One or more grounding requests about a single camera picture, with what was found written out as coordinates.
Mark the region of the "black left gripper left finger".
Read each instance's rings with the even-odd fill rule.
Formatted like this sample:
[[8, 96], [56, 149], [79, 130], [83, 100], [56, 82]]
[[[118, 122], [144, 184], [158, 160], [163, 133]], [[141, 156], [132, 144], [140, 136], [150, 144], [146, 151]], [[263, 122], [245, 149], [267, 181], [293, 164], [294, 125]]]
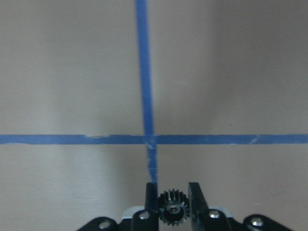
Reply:
[[146, 184], [145, 210], [158, 213], [158, 191], [156, 182]]

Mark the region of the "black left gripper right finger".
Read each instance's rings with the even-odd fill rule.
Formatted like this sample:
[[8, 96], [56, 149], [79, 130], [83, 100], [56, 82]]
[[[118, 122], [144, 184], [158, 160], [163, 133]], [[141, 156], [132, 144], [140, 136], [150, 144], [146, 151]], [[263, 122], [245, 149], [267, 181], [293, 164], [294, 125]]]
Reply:
[[199, 183], [189, 182], [188, 193], [192, 228], [204, 229], [209, 207]]

